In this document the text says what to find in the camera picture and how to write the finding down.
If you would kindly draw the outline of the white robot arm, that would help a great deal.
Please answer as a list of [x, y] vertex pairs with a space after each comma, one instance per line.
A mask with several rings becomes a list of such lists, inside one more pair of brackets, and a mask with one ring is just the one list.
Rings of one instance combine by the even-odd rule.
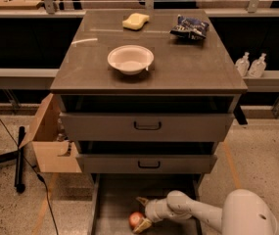
[[177, 190], [170, 191], [163, 199], [137, 197], [136, 200], [145, 211], [133, 213], [128, 219], [136, 234], [164, 219], [195, 217], [222, 235], [279, 235], [279, 221], [266, 202], [246, 189], [232, 191], [222, 208], [193, 200]]

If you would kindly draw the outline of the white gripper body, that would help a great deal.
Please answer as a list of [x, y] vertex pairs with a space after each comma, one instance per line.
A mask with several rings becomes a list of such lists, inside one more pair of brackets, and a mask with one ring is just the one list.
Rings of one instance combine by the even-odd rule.
[[169, 219], [171, 214], [172, 211], [168, 207], [166, 199], [150, 200], [145, 206], [145, 215], [153, 223]]

